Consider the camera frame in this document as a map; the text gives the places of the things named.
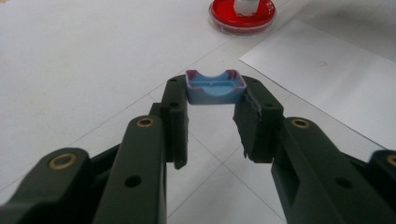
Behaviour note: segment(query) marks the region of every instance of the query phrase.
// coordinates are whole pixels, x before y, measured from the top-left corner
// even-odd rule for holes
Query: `red rim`
[[[233,9],[234,0],[215,0],[212,4],[212,15],[216,20],[235,27],[257,27],[272,20],[276,14],[274,4],[270,0],[260,0],[254,16],[237,17]]]

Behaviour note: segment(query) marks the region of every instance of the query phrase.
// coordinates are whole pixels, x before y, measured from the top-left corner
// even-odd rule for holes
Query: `blue object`
[[[196,70],[186,71],[187,98],[191,105],[227,105],[238,103],[247,84],[236,70],[206,77]]]

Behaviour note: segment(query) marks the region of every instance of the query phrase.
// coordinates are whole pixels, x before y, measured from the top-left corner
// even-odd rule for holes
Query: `white surface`
[[[378,149],[240,62],[267,36],[236,38],[217,33],[207,21],[210,2],[171,0],[166,1],[167,7],[158,1],[124,0],[0,4],[0,203],[50,151],[73,146],[96,155],[119,143],[127,122],[147,114],[152,102],[161,100],[165,80],[186,69],[213,76],[237,69],[260,80],[284,104],[286,116],[317,122],[342,151],[367,160],[371,150]],[[275,0],[275,30],[297,17],[347,39],[350,36],[339,32],[348,30],[341,29],[342,24],[358,27],[361,14],[370,11],[361,10],[359,2],[373,8],[381,4],[356,1],[351,9],[361,14],[345,10],[345,21],[330,13],[350,2]],[[387,2],[387,11],[392,2]],[[158,20],[154,14],[162,8],[169,13]],[[147,20],[138,20],[141,16]],[[392,17],[388,19],[388,23],[375,20],[376,30],[383,32],[368,32],[373,30],[370,23],[361,24],[355,29],[361,44],[354,44],[378,45],[375,54],[395,55],[392,41],[396,38],[385,38],[393,34],[387,27]],[[335,26],[334,21],[343,22]],[[189,162],[179,171],[168,164],[169,223],[284,223],[269,165],[251,163],[238,148],[239,137],[229,117],[232,108],[190,106],[189,110]],[[227,210],[221,204],[227,204]],[[204,212],[197,214],[195,206]]]
[[[241,60],[351,129],[396,148],[396,63],[300,21]]]

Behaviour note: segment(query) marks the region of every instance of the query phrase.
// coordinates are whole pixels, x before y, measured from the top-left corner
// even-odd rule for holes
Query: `hole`
[[[130,189],[139,186],[140,183],[142,183],[142,178],[138,175],[130,176],[125,180],[125,186]]]
[[[306,121],[303,120],[303,119],[294,119],[294,120],[291,121],[291,123],[292,123],[294,126],[296,126],[297,128],[306,129],[306,128],[309,127],[309,123],[306,122]]]
[[[393,166],[396,166],[396,155],[388,155],[387,161]]]
[[[342,178],[342,177],[335,178],[335,182],[339,186],[341,186],[345,189],[352,189],[352,183],[350,183],[350,181],[345,178]]]
[[[62,155],[53,158],[49,162],[49,168],[51,168],[52,170],[62,170],[64,168],[71,166],[73,163],[76,162],[76,160],[77,160],[76,154],[64,153]]]
[[[154,119],[147,119],[147,118],[145,118],[145,119],[140,119],[140,120],[137,121],[136,124],[137,124],[137,126],[139,126],[139,127],[147,128],[147,127],[149,127],[149,126],[151,126],[151,125],[154,124]]]
[[[178,107],[178,103],[170,103],[169,104],[171,107]]]

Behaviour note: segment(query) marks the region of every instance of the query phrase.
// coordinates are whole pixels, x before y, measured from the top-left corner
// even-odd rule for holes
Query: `white object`
[[[300,21],[241,61],[381,146],[396,148],[396,63]]]
[[[260,0],[235,0],[233,9],[236,16],[253,16],[257,12]]]

